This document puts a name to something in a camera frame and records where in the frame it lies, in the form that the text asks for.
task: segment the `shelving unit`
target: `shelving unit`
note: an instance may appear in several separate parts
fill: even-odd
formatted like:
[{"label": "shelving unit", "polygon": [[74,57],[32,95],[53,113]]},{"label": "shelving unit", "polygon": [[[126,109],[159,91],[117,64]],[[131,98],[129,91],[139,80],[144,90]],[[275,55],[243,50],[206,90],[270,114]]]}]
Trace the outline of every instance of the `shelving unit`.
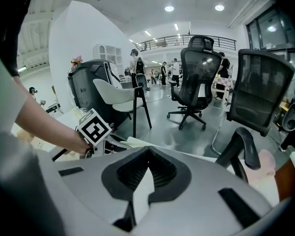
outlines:
[{"label": "shelving unit", "polygon": [[96,44],[93,47],[93,57],[94,59],[106,59],[114,62],[118,68],[119,74],[124,75],[121,48],[110,45]]}]

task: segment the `balcony railing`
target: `balcony railing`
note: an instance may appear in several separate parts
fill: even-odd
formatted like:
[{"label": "balcony railing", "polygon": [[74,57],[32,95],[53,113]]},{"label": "balcony railing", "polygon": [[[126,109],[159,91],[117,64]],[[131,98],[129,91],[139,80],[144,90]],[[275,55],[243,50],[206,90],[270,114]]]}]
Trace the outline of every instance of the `balcony railing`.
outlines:
[{"label": "balcony railing", "polygon": [[[184,46],[188,45],[189,40],[194,35],[180,35],[180,36],[168,36],[168,37],[161,37],[155,40],[148,40],[139,44],[136,44],[136,47],[141,52],[147,50],[153,50],[161,47],[168,47],[168,46]],[[218,36],[208,36],[214,40],[214,47],[220,47],[230,50],[236,50],[236,40],[225,38],[225,37],[218,37]]]}]

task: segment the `recessed light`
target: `recessed light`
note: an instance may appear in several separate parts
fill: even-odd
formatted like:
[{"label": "recessed light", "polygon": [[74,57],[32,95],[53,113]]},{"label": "recessed light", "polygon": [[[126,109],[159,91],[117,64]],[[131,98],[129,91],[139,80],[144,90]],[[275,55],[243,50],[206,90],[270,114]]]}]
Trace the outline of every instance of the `recessed light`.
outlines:
[{"label": "recessed light", "polygon": [[224,10],[224,6],[222,6],[222,5],[217,5],[216,7],[215,7],[215,9],[216,10],[218,10],[218,11],[222,11],[222,10]]},{"label": "recessed light", "polygon": [[20,72],[23,72],[24,70],[26,70],[26,66],[20,68],[20,69],[18,70],[18,72],[20,73]]},{"label": "recessed light", "polygon": [[171,11],[174,10],[174,7],[171,6],[171,5],[168,5],[168,6],[165,7],[165,10],[168,11],[168,12],[171,12]]},{"label": "recessed light", "polygon": [[267,28],[267,30],[270,31],[270,32],[273,32],[273,31],[276,31],[276,27],[274,27],[274,26],[269,26],[269,27]]}]

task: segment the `white chair seat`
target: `white chair seat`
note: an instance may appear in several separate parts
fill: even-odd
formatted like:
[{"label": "white chair seat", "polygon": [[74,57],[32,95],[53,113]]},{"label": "white chair seat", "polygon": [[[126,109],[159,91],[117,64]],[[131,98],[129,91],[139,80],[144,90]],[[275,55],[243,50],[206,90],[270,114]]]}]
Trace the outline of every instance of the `white chair seat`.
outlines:
[{"label": "white chair seat", "polygon": [[[143,106],[143,101],[141,98],[137,98],[137,108],[141,106]],[[119,104],[113,104],[113,109],[119,112],[130,112],[133,110],[133,100],[119,103]]]}]

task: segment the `mesh chair backrest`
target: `mesh chair backrest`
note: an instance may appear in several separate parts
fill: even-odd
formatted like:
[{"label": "mesh chair backrest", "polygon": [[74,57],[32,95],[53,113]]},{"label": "mesh chair backrest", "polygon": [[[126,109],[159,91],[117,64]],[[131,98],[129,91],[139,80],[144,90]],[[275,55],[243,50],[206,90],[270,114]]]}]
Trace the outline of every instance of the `mesh chair backrest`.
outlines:
[{"label": "mesh chair backrest", "polygon": [[204,35],[195,35],[190,39],[188,47],[203,48],[204,50],[213,51],[213,44],[214,40],[212,38]]},{"label": "mesh chair backrest", "polygon": [[184,48],[180,56],[183,78],[179,98],[191,106],[195,93],[204,84],[206,97],[198,97],[195,106],[202,106],[204,101],[208,104],[212,100],[211,85],[221,64],[221,56],[193,47]]},{"label": "mesh chair backrest", "polygon": [[228,120],[242,123],[265,136],[293,74],[293,66],[275,54],[240,50]]}]

